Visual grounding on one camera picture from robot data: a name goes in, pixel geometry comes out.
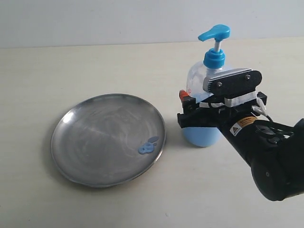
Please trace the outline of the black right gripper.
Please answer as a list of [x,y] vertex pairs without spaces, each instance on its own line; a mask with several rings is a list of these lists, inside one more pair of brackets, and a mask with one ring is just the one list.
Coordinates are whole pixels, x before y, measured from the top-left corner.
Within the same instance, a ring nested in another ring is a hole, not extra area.
[[267,96],[257,93],[255,100],[228,108],[217,107],[218,97],[211,96],[207,100],[195,104],[195,98],[185,90],[179,91],[179,98],[184,113],[177,114],[178,123],[182,129],[187,127],[216,127],[237,152],[263,152],[268,150],[267,135],[261,132],[268,129],[257,122],[260,115],[258,102],[266,104]]

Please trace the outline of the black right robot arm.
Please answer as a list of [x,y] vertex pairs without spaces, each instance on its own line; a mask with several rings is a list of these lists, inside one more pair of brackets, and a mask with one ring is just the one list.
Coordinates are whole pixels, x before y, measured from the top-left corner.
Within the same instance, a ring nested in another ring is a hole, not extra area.
[[251,168],[253,180],[270,201],[282,201],[304,192],[304,121],[294,126],[274,122],[266,115],[267,96],[235,107],[226,107],[220,96],[197,103],[186,91],[179,92],[183,113],[181,128],[216,127]]

